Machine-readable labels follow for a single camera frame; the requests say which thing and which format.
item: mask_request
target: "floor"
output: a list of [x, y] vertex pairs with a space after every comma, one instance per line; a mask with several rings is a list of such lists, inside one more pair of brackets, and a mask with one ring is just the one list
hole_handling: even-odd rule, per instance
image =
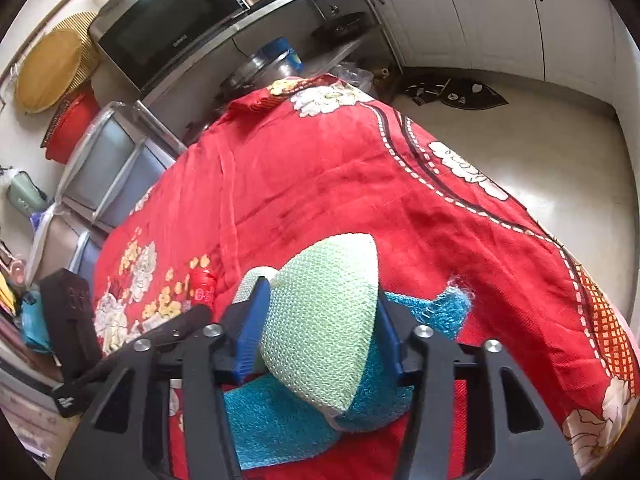
[[393, 106], [520, 200], [627, 317], [638, 202], [622, 131], [615, 117], [546, 85], [491, 82], [509, 104], [489, 110], [418, 107], [403, 95]]

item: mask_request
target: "orange checkered pattern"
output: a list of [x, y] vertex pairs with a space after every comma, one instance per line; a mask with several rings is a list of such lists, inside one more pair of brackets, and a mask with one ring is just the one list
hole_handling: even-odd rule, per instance
[[580, 267], [577, 270], [591, 307], [593, 334], [598, 342], [600, 355], [612, 375], [629, 382], [631, 395], [634, 396], [638, 392], [638, 362], [626, 332], [598, 286]]

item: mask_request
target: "floral tablecloth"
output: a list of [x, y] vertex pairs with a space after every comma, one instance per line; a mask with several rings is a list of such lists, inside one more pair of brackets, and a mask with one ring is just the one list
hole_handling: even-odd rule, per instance
[[[385, 290], [428, 299], [449, 283], [470, 291], [458, 340], [506, 346], [581, 471], [606, 453], [639, 395], [638, 348], [615, 306], [516, 199], [408, 117], [328, 75], [233, 102], [110, 235], [95, 275], [103, 351], [188, 309], [191, 269], [215, 275], [219, 319], [248, 269], [279, 269], [349, 232], [374, 237]], [[174, 474], [186, 478], [174, 386]], [[462, 386], [455, 405], [452, 476], [463, 463]], [[345, 434], [319, 456], [244, 475], [388, 480], [405, 424]]]

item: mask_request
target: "storage cabinet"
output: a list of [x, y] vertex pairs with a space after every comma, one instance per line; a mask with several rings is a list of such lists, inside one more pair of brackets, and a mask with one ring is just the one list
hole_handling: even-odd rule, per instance
[[545, 79], [533, 0], [453, 0], [471, 67]]
[[535, 0], [545, 79], [612, 102], [613, 27], [609, 0]]
[[470, 68], [452, 0], [371, 0], [407, 66]]

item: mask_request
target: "blue container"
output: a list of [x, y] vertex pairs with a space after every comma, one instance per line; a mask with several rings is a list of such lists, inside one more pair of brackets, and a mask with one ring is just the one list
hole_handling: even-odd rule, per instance
[[300, 61], [298, 53], [293, 50], [293, 47], [289, 44], [287, 38], [277, 38], [276, 40], [270, 41], [260, 50], [267, 59], [276, 59], [283, 52], [288, 52], [289, 55], [287, 56], [287, 59], [289, 62], [299, 71], [302, 70], [302, 61]]

